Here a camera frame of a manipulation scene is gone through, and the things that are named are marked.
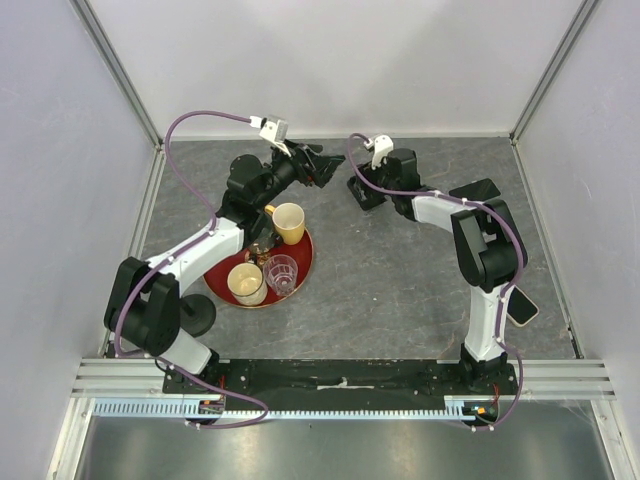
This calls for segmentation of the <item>blue-edged black phone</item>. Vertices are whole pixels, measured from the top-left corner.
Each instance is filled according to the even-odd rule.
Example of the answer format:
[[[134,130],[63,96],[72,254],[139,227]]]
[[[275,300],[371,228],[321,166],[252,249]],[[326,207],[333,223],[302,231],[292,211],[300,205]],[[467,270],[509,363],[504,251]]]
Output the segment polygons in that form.
[[[470,201],[486,202],[493,198],[500,197],[501,191],[493,180],[485,178],[454,188],[450,190],[448,194],[459,199],[466,198]]]

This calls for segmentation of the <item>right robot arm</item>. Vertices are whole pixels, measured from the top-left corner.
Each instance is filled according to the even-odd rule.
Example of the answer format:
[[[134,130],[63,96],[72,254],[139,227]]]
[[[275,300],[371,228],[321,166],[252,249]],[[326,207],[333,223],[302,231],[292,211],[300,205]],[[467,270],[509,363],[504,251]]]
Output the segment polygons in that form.
[[[391,199],[406,219],[452,234],[457,264],[470,286],[469,329],[461,345],[458,381],[467,392],[483,392],[511,374],[504,339],[512,294],[528,257],[505,201],[484,179],[443,193],[421,182],[411,149],[374,155],[354,166],[349,188],[365,211]]]

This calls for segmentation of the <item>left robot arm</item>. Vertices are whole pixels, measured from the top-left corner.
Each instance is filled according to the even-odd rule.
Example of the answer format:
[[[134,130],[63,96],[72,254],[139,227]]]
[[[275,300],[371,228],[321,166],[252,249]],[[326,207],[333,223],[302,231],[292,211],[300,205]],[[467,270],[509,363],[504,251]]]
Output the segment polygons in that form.
[[[182,296],[218,263],[254,243],[272,225],[264,208],[294,182],[324,187],[344,162],[319,145],[286,142],[261,162],[244,154],[230,165],[227,189],[214,220],[149,260],[129,257],[118,267],[104,315],[105,327],[143,352],[185,370],[185,382],[208,393],[219,382],[218,355],[181,325]]]

